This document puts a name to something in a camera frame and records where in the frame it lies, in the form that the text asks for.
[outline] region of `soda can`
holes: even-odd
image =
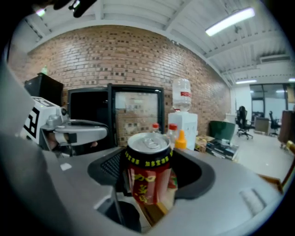
[[[170,179],[173,151],[166,136],[140,133],[128,140],[125,150],[130,190],[141,204],[161,202]]]

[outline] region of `pull tab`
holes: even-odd
[[[151,138],[145,138],[143,140],[143,143],[147,146],[147,148],[149,149],[155,149],[159,147],[159,144],[157,144],[156,142],[154,142],[153,139]]]

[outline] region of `white ceiling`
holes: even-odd
[[[255,17],[238,23],[238,33],[234,26],[211,37],[205,33],[232,12],[249,6],[255,9]],[[105,24],[143,28],[177,41],[204,59],[230,87],[247,79],[285,83],[295,77],[290,46],[259,0],[97,0],[80,18],[74,18],[68,6],[58,11],[49,6],[42,18],[28,16],[16,34],[23,40],[22,27],[27,25],[37,32],[36,40],[23,46],[28,52],[67,31]],[[260,64],[262,56],[281,54],[291,60]]]

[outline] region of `office chair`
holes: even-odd
[[[270,116],[270,118],[271,118],[271,128],[272,128],[273,130],[275,130],[274,132],[269,133],[269,136],[271,136],[271,135],[278,136],[278,134],[277,134],[277,130],[278,130],[278,128],[281,127],[281,126],[278,124],[278,119],[274,119],[274,118],[272,117],[272,111],[269,112],[269,116]]]
[[[244,106],[241,106],[239,110],[237,110],[237,116],[236,116],[236,124],[239,126],[237,135],[239,137],[242,135],[245,135],[247,139],[249,139],[249,136],[251,138],[253,138],[253,136],[248,134],[247,131],[249,131],[249,129],[254,129],[254,127],[247,124],[246,116],[247,116],[247,111]]]

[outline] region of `red cap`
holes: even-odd
[[[153,123],[153,128],[158,129],[159,128],[159,124],[158,123]]]
[[[169,124],[170,130],[177,130],[177,124]]]

